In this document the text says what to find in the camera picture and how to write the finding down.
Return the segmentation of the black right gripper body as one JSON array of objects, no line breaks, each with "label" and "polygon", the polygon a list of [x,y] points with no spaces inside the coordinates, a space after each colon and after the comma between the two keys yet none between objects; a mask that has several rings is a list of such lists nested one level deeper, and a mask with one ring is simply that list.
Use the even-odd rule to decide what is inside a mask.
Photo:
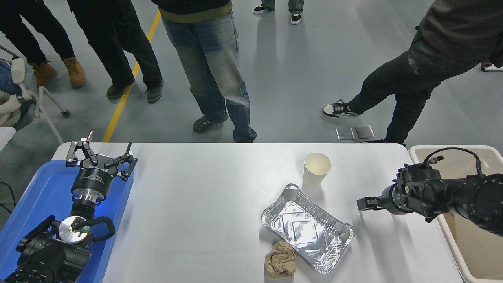
[{"label": "black right gripper body", "polygon": [[392,184],[385,188],[378,198],[379,206],[386,209],[388,212],[394,215],[399,215],[399,210],[397,209],[397,205],[395,204],[393,193],[395,191],[396,184]]}]

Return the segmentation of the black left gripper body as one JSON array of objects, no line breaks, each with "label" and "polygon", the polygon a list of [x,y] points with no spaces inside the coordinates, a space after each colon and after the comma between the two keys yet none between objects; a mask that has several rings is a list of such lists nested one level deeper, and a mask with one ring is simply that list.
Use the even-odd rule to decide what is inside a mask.
[{"label": "black left gripper body", "polygon": [[113,181],[112,174],[116,170],[104,168],[104,164],[111,160],[110,156],[97,154],[96,158],[97,165],[94,165],[90,159],[84,159],[80,162],[81,169],[71,188],[74,196],[81,196],[86,190],[96,191],[98,196],[108,195]]}]

